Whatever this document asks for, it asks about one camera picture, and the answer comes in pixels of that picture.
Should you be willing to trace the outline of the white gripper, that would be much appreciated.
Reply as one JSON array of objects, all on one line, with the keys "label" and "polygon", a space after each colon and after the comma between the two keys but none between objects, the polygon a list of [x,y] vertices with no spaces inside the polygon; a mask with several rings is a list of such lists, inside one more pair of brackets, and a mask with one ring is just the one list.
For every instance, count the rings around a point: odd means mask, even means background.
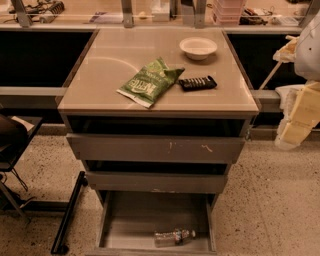
[{"label": "white gripper", "polygon": [[[273,55],[277,62],[294,62],[299,37],[287,35],[287,43]],[[282,150],[298,147],[320,122],[320,83],[294,84],[275,89],[280,96],[280,109],[284,117],[280,121],[275,145]]]}]

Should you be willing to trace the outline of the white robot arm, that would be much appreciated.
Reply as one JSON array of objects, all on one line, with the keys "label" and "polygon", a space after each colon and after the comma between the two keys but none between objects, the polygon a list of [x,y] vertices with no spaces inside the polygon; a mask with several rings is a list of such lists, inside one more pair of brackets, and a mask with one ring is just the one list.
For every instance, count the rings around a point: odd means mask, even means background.
[{"label": "white robot arm", "polygon": [[275,145],[291,150],[298,147],[320,122],[320,11],[299,37],[291,37],[276,51],[273,59],[293,62],[295,73],[307,80],[303,86],[277,89],[284,117],[277,129]]}]

